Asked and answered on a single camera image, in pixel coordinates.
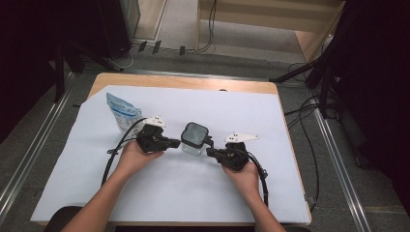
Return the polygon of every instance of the power cord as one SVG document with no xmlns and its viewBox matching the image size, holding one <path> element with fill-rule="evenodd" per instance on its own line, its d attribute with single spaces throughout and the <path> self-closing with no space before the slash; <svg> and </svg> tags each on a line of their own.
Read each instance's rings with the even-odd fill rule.
<svg viewBox="0 0 410 232">
<path fill-rule="evenodd" d="M 309 112 L 307 115 L 305 115 L 304 117 L 302 117 L 302 118 L 300 118 L 299 116 L 296 117 L 292 122 L 290 122 L 289 124 L 287 124 L 287 128 L 288 128 L 289 130 L 290 130 L 291 128 L 293 128 L 293 126 L 295 126 L 300 120 L 302 120 L 302 119 L 308 117 L 312 112 L 314 112 L 314 110 L 315 110 L 318 106 L 319 106 L 319 104 L 318 104 L 318 105 L 314 105 L 314 106 L 309 107 L 309 108 L 305 108 L 304 110 L 302 110 L 302 111 L 308 111 L 308 110 L 310 109 L 310 112 Z"/>
<path fill-rule="evenodd" d="M 214 4 L 212 5 L 211 11 L 209 13 L 209 18 L 208 18 L 209 41 L 208 43 L 204 47 L 199 48 L 197 51 L 195 49 L 187 49 L 187 51 L 194 51 L 194 53 L 205 52 L 213 44 L 214 42 L 214 23 L 215 23 L 215 13 L 216 12 L 217 12 L 217 0 L 214 1 Z"/>
<path fill-rule="evenodd" d="M 109 58 L 109 62 L 111 62 L 113 65 L 115 65 L 116 67 L 118 67 L 118 68 L 120 68 L 120 69 L 127 69 L 127 68 L 129 68 L 129 67 L 133 64 L 132 51 L 133 51 L 136 47 L 139 47 L 139 44 L 136 45 L 136 46 L 133 46 L 133 47 L 130 48 L 130 50 L 129 50 L 129 54 L 130 54 L 131 59 L 132 59 L 129 65 L 127 65 L 127 66 L 120 66 L 120 65 L 116 64 L 114 61 L 112 61 L 111 58 Z"/>
<path fill-rule="evenodd" d="M 293 63 L 293 64 L 289 65 L 289 67 L 287 67 L 287 73 L 290 73 L 290 68 L 292 68 L 292 66 L 295 66 L 295 65 L 304 65 L 304 64 L 305 64 L 305 63 Z M 300 82 L 305 81 L 305 80 L 301 80 L 301 79 L 296 78 L 296 76 L 293 76 L 292 78 L 293 78 L 294 80 L 300 81 Z"/>
<path fill-rule="evenodd" d="M 269 192 L 268 192 L 268 186 L 266 185 L 266 177 L 268 177 L 268 173 L 266 172 L 265 169 L 262 168 L 262 165 L 259 163 L 259 161 L 256 159 L 256 157 L 248 152 L 248 157 L 250 160 L 256 165 L 257 172 L 259 174 L 259 179 L 260 182 L 262 183 L 262 190 L 263 190 L 263 202 L 265 202 L 265 205 L 269 207 Z"/>
<path fill-rule="evenodd" d="M 310 100 L 311 98 L 309 98 L 308 100 L 306 100 L 302 105 L 301 105 L 301 108 L 303 108 L 304 107 L 304 105 Z M 314 162 L 314 171 L 315 171 L 315 175 L 316 175 L 316 193 L 314 194 L 314 202 L 313 202 L 313 204 L 311 204 L 311 206 L 309 207 L 309 209 L 310 209 L 310 212 L 312 213 L 313 212 L 313 210 L 314 210 L 314 207 L 316 206 L 316 203 L 317 203 L 317 200 L 319 199 L 319 191 L 320 191 L 320 188 L 319 188 L 319 186 L 320 186 L 320 184 L 319 184 L 319 167 L 318 167 L 318 165 L 317 165 L 317 159 L 316 159 L 316 154 L 314 153 L 314 150 L 313 150 L 313 145 L 311 144 L 311 141 L 310 141 L 310 138 L 309 138 L 309 136 L 308 136 L 308 133 L 307 133 L 307 130 L 305 129 L 305 125 L 303 124 L 303 118 L 302 118 L 302 110 L 301 111 L 299 111 L 299 114 L 298 114 L 298 116 L 299 116 L 299 123 L 301 124 L 301 127 L 302 127 L 302 130 L 304 131 L 304 135 L 305 135 L 305 137 L 306 137 L 306 139 L 307 139 L 307 142 L 308 142 L 308 145 L 309 145 L 309 147 L 310 147 L 310 151 L 311 151 L 311 155 L 312 155 L 312 157 L 313 157 L 313 162 Z"/>
<path fill-rule="evenodd" d="M 115 156 L 118 155 L 118 151 L 122 148 L 123 143 L 134 139 L 134 138 L 126 139 L 127 136 L 128 136 L 128 134 L 130 133 L 130 131 L 131 131 L 137 124 L 139 124 L 140 122 L 142 122 L 142 121 L 145 120 L 145 119 L 146 119 L 146 118 L 142 118 L 142 119 L 137 120 L 135 123 L 133 123 L 133 124 L 129 127 L 129 129 L 126 131 L 126 133 L 124 133 L 124 136 L 121 138 L 121 140 L 120 140 L 120 142 L 118 143 L 118 145 L 117 145 L 114 149 L 111 149 L 111 150 L 108 151 L 108 153 L 111 154 L 111 158 L 109 158 L 108 163 L 106 164 L 105 171 L 104 171 L 103 176 L 102 176 L 102 185 L 105 183 L 106 178 L 107 178 L 107 176 L 108 176 L 109 169 L 111 168 L 111 164 L 112 164 L 112 162 L 114 161 Z"/>
</svg>

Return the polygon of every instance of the forearm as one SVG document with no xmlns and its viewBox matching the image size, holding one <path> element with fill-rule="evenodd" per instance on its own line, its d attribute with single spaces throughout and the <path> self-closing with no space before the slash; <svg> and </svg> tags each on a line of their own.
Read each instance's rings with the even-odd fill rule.
<svg viewBox="0 0 410 232">
<path fill-rule="evenodd" d="M 128 177 L 115 172 L 63 231 L 104 231 Z"/>
<path fill-rule="evenodd" d="M 285 232 L 259 194 L 246 197 L 246 201 L 260 232 Z"/>
</svg>

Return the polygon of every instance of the black handheld controller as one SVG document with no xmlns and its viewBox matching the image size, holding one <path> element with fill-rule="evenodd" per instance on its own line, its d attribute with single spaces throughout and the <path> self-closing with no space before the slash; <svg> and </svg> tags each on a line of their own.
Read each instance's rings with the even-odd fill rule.
<svg viewBox="0 0 410 232">
<path fill-rule="evenodd" d="M 178 148 L 181 141 L 162 136 L 163 129 L 153 125 L 144 125 L 136 135 L 136 142 L 143 152 L 161 152 L 168 148 Z"/>
<path fill-rule="evenodd" d="M 207 148 L 208 157 L 217 159 L 217 162 L 234 171 L 241 171 L 248 163 L 249 157 L 245 143 L 226 143 L 225 149 Z"/>
</svg>

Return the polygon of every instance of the person's right hand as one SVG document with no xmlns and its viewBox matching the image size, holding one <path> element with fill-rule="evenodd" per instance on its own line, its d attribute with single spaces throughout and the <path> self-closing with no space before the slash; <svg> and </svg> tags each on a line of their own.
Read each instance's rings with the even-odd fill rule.
<svg viewBox="0 0 410 232">
<path fill-rule="evenodd" d="M 259 196 L 259 181 L 256 165 L 249 161 L 244 168 L 237 172 L 227 167 L 222 167 L 225 174 L 232 179 L 236 189 L 246 199 Z"/>
</svg>

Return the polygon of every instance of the plastic bag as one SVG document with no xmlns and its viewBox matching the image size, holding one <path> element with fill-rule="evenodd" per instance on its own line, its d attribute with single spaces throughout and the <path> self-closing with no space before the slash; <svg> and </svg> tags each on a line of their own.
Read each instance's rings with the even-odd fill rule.
<svg viewBox="0 0 410 232">
<path fill-rule="evenodd" d="M 142 118 L 140 108 L 135 108 L 132 104 L 109 93 L 106 93 L 106 103 L 117 120 L 118 128 L 123 132 L 127 131 L 133 123 Z M 141 125 L 136 125 L 130 132 L 130 135 L 138 133 L 142 128 Z"/>
</svg>

